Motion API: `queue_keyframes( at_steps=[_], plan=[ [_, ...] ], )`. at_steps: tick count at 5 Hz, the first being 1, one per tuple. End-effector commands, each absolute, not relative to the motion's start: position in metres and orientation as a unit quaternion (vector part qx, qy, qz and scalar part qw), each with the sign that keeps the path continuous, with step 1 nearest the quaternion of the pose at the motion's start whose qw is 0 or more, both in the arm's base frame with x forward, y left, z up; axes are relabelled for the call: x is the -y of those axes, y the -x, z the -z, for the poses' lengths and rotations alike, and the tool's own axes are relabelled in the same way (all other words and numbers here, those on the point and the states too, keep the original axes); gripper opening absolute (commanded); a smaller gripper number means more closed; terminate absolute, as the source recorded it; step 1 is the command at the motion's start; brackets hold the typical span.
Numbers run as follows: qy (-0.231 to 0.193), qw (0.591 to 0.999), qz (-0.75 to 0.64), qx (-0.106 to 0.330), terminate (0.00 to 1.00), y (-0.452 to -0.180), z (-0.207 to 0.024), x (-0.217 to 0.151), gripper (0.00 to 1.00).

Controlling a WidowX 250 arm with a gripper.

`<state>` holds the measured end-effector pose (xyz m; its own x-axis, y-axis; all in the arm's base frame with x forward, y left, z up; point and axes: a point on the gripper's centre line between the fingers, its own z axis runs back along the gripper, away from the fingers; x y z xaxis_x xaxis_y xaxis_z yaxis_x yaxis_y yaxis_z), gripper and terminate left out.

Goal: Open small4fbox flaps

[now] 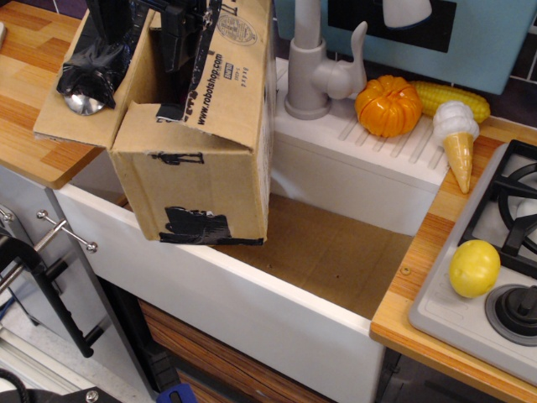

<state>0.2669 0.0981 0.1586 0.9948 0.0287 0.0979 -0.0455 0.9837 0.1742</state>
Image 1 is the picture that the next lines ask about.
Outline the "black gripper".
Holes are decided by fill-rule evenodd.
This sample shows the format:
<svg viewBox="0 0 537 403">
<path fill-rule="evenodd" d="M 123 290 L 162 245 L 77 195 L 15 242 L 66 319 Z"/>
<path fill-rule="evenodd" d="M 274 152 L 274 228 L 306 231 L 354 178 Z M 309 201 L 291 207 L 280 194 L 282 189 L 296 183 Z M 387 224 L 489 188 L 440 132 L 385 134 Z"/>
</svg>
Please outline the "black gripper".
<svg viewBox="0 0 537 403">
<path fill-rule="evenodd" d="M 196 17 L 206 13 L 206 1 L 145 0 L 144 3 L 160 12 L 164 69 L 176 72 L 192 57 L 190 43 L 196 36 Z"/>
</svg>

